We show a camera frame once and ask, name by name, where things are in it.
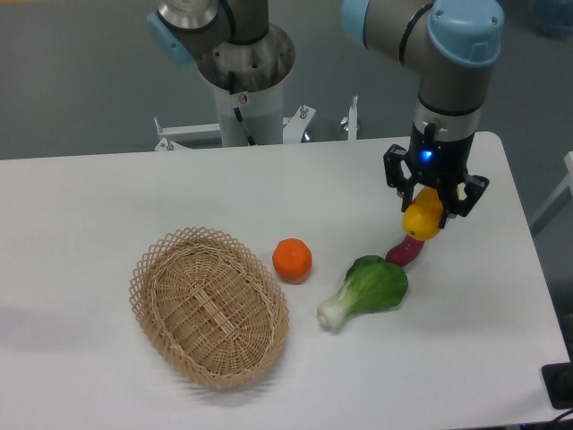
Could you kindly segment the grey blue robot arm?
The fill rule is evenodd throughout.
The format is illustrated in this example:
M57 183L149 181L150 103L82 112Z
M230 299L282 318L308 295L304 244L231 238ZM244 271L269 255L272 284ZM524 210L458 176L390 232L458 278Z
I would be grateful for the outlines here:
M265 1L161 1L146 19L165 55L196 64L216 97L226 146L285 141L282 86L295 49L269 20ZM386 180L402 205L424 185L440 199L438 219L465 217L489 182L466 167L504 13L495 1L345 1L341 22L361 47L419 74L407 148L384 155Z

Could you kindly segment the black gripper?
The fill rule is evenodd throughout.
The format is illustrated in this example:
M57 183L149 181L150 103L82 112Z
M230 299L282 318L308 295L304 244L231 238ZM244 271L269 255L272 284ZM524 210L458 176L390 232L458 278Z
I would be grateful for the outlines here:
M438 185L442 205L439 228L449 219L466 217L490 184L485 176L470 175L466 163L475 135L451 142L440 140L438 132L413 125L409 148L392 144L383 156L386 181L401 198L401 211L414 201L415 188Z

